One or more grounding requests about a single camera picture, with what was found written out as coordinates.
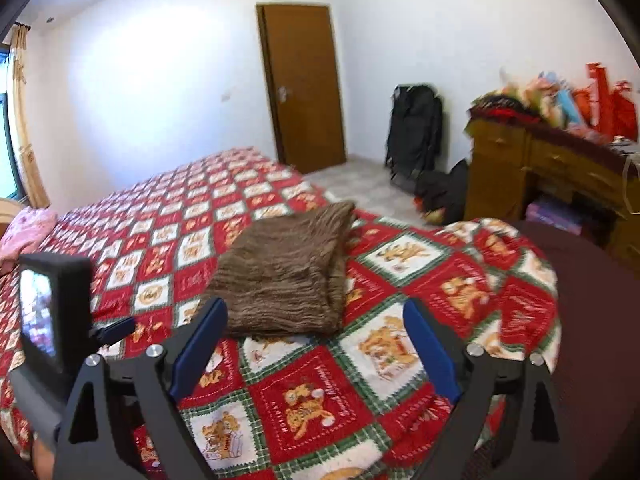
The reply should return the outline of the person's left hand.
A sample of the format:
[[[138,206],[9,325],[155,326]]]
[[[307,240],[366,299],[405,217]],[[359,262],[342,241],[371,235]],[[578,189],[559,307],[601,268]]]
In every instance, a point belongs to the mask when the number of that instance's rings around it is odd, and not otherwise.
[[[32,469],[38,480],[52,480],[55,456],[40,439],[32,442]]]

